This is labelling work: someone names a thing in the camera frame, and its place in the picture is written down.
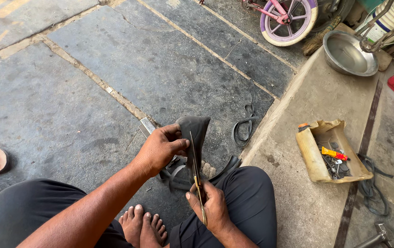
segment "bare foot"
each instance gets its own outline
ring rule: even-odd
[[[165,225],[158,214],[155,214],[151,221],[151,213],[147,212],[143,216],[142,232],[140,233],[140,246],[148,248],[162,247],[167,239]]]
[[[128,211],[119,219],[126,241],[136,248],[140,247],[140,232],[142,231],[143,216],[143,207],[139,204],[135,208],[130,206]]]

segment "broom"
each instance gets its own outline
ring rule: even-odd
[[[323,38],[326,35],[326,33],[332,31],[336,26],[341,22],[341,17],[338,15],[336,16],[332,22],[330,23],[329,26],[327,26],[326,29],[321,31],[321,33],[317,33],[315,36],[310,38],[309,40],[304,43],[304,46],[301,48],[303,51],[303,54],[305,56],[311,55],[313,52],[315,52],[318,48],[321,47],[323,44]]]

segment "toe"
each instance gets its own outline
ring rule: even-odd
[[[128,211],[125,211],[125,213],[119,218],[119,223],[122,225],[127,218],[128,218]]]
[[[156,230],[160,230],[162,223],[163,223],[162,219],[159,219],[159,221],[157,221]]]
[[[146,212],[146,214],[144,214],[143,216],[143,227],[145,228],[145,226],[150,226],[150,225],[151,225],[151,213]]]
[[[142,205],[138,204],[134,208],[134,218],[141,220],[142,216],[143,216],[143,207],[142,207]]]
[[[152,218],[151,226],[156,228],[156,225],[157,225],[157,222],[159,221],[159,219],[160,219],[160,215],[155,214],[154,217]]]
[[[168,233],[167,233],[167,232],[164,232],[164,233],[162,234],[162,236],[161,236],[162,244],[163,244],[163,242],[165,242],[165,240],[167,239],[167,236],[168,236]]]
[[[165,225],[162,225],[161,226],[161,228],[160,228],[160,230],[159,230],[159,236],[162,236],[163,235],[163,233],[166,231],[166,227],[165,227]]]
[[[129,218],[129,219],[134,218],[134,207],[133,207],[133,206],[130,206],[130,207],[128,208],[128,218]]]

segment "hammer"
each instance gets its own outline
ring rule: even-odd
[[[384,243],[387,247],[394,248],[394,237],[390,229],[383,222],[375,222],[375,228],[378,234],[367,241],[355,246],[354,248],[369,248],[377,244]]]

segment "scissors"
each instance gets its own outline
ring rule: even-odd
[[[193,140],[193,134],[191,133],[191,131],[189,131],[189,134],[191,135],[191,145],[192,145],[192,150],[193,150],[193,155],[194,155],[194,161],[193,161],[193,175],[194,175],[194,182],[196,184],[196,188],[197,188],[197,196],[198,199],[200,200],[200,206],[201,206],[201,214],[203,217],[203,224],[205,226],[207,226],[207,220],[206,220],[206,214],[204,212],[204,204],[203,204],[203,200],[202,200],[202,192],[200,191],[201,189],[201,177],[200,177],[200,171],[197,168],[197,161],[196,161],[196,151],[194,148],[194,140]]]

